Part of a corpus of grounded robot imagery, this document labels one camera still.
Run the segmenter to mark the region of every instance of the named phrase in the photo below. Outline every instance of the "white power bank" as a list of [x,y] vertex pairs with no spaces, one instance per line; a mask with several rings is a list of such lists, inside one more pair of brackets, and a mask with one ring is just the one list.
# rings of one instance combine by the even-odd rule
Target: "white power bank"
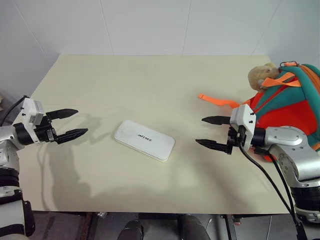
[[168,160],[175,140],[146,126],[125,120],[114,134],[117,142],[159,161]]

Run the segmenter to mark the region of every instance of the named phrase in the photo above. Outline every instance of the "backpack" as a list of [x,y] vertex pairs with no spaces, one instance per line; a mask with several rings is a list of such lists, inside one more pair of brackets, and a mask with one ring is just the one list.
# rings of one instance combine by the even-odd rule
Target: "backpack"
[[[282,62],[276,79],[266,78],[268,89],[245,101],[256,114],[256,127],[292,126],[302,130],[308,144],[320,151],[320,70],[310,64]],[[218,106],[239,104],[200,94],[199,98]]]

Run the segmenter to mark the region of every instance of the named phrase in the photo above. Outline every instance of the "plush toy head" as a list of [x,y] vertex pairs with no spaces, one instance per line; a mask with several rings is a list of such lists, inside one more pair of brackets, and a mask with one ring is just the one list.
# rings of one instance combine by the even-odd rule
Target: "plush toy head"
[[256,66],[248,74],[249,83],[252,89],[263,93],[267,87],[262,86],[262,83],[266,78],[275,79],[279,74],[279,70],[276,65],[269,62],[263,66]]

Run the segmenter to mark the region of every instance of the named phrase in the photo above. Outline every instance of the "robotic arm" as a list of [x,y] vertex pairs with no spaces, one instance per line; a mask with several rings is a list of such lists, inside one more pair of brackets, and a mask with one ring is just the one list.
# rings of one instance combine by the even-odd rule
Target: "robotic arm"
[[0,127],[0,239],[27,239],[35,231],[35,220],[29,201],[24,201],[19,184],[17,151],[41,142],[62,144],[85,134],[88,129],[74,129],[57,135],[51,122],[68,118],[78,111],[61,109],[44,113],[39,101],[25,98],[22,122]]
[[233,147],[247,152],[252,146],[256,154],[274,156],[291,189],[299,219],[320,223],[320,155],[308,145],[303,131],[292,126],[255,127],[256,115],[247,104],[234,108],[231,117],[211,116],[202,120],[216,125],[230,124],[230,128],[226,144],[197,139],[199,144],[229,155]]

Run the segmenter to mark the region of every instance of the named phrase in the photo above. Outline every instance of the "table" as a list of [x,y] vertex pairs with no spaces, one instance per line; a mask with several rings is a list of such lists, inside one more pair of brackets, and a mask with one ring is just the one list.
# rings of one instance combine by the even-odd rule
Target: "table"
[[[286,213],[271,184],[238,149],[227,155],[195,142],[226,143],[228,126],[201,119],[232,111],[198,94],[241,103],[256,93],[249,70],[269,61],[267,56],[61,55],[32,98],[46,112],[79,110],[53,121],[58,133],[89,131],[68,143],[33,144],[18,153],[24,199],[38,211]],[[124,120],[172,136],[169,160],[116,142],[114,132]],[[285,195],[273,165],[258,161]]]

